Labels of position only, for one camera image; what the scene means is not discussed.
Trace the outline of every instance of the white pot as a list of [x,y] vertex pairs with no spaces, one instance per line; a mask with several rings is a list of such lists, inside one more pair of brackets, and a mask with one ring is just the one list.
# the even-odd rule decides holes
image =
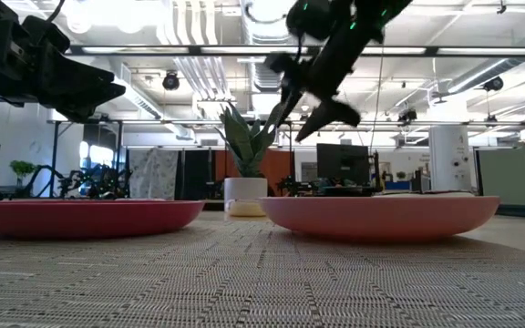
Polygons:
[[265,178],[226,178],[224,180],[224,209],[241,200],[258,200],[268,195],[268,182]]

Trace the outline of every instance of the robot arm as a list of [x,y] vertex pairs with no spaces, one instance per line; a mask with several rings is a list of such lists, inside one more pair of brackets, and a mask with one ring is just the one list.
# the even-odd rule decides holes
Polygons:
[[327,42],[311,60],[295,60],[285,53],[268,56],[265,65],[283,73],[282,124],[304,92],[316,96],[321,105],[305,122],[296,140],[301,141],[333,121],[351,126],[360,116],[349,105],[334,100],[337,88],[353,72],[353,65],[371,41],[384,42],[384,26],[412,0],[298,0],[287,15],[289,32],[299,40],[309,35]]
[[40,103],[85,122],[96,106],[125,93],[112,73],[65,58],[69,47],[51,19],[28,16],[20,25],[0,0],[0,102]]

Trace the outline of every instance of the white cylinder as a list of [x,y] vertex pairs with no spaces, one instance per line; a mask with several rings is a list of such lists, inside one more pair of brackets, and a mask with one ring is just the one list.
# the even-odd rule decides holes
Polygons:
[[468,132],[465,126],[436,126],[429,132],[433,191],[471,190]]
[[265,178],[226,178],[224,180],[224,209],[231,200],[258,200],[268,195]]

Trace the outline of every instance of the security camera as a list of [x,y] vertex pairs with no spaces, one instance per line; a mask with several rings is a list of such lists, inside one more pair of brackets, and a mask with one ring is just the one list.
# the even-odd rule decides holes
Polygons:
[[[488,115],[488,116],[484,119],[484,121],[486,121],[486,122],[497,122],[498,119],[496,118],[495,115]],[[487,125],[486,125],[486,128],[491,128],[491,127],[493,127],[492,124],[487,124]]]
[[503,88],[503,80],[501,77],[495,77],[483,84],[482,88],[488,92],[500,91]]
[[409,108],[398,114],[398,122],[410,122],[417,118],[417,111],[414,108]]
[[180,80],[178,79],[177,71],[168,71],[163,79],[163,88],[166,90],[177,90],[180,87]]

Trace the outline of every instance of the cubicle partition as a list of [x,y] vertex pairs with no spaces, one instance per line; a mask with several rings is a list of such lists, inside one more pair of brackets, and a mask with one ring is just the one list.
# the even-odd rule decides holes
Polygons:
[[525,217],[525,148],[476,150],[479,194],[499,196],[499,215]]

